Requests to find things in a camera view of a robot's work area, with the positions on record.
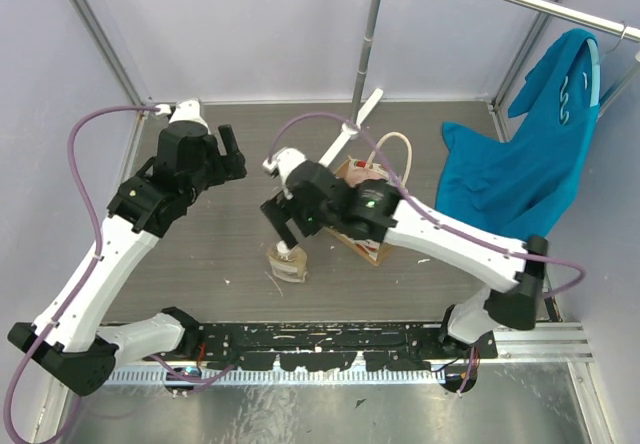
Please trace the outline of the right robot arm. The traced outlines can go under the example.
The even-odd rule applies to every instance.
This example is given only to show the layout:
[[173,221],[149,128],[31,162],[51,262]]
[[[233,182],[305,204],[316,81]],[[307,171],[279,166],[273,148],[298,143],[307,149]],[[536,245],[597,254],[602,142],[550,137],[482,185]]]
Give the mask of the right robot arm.
[[542,300],[545,239],[533,236],[523,242],[482,231],[383,179],[350,186],[293,148],[266,159],[262,167],[280,180],[281,190],[261,210],[288,248],[298,243],[288,227],[294,222],[305,237],[330,229],[353,240],[407,248],[483,282],[479,292],[445,312],[438,343],[447,356],[462,357],[499,326],[534,329]]

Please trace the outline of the clear yellowish soap bottle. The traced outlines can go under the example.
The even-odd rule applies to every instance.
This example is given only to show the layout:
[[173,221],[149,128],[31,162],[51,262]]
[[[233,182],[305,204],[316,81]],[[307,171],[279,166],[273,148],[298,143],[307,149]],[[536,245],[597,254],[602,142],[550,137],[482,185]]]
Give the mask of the clear yellowish soap bottle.
[[304,283],[308,276],[307,253],[295,246],[289,248],[284,241],[269,246],[267,259],[274,278],[289,283]]

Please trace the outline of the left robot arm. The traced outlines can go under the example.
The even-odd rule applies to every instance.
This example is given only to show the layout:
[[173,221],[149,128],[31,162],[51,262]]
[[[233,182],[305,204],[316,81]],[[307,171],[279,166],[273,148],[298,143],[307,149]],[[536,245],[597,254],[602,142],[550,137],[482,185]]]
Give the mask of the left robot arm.
[[119,367],[160,353],[194,357],[199,322],[168,307],[153,317],[107,328],[111,303],[142,259],[184,217],[207,189],[247,175],[234,131],[217,134],[199,122],[163,129],[155,156],[118,188],[101,225],[102,245],[92,247],[46,312],[19,322],[9,341],[75,394],[96,392]]

